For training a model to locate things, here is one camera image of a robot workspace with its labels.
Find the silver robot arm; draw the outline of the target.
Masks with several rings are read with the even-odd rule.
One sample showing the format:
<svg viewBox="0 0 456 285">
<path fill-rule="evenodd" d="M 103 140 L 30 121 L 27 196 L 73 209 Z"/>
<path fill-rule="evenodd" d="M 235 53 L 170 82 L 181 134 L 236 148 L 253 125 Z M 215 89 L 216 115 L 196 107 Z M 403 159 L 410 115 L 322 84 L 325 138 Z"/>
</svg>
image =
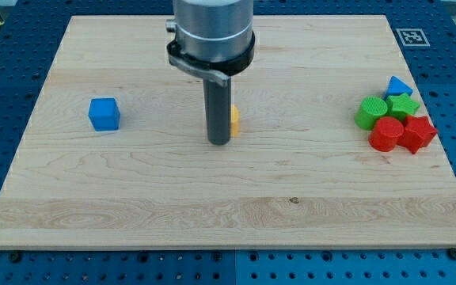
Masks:
<svg viewBox="0 0 456 285">
<path fill-rule="evenodd" d="M 252 0 L 173 0 L 173 15 L 165 29 L 195 59 L 225 62 L 253 46 Z"/>
</svg>

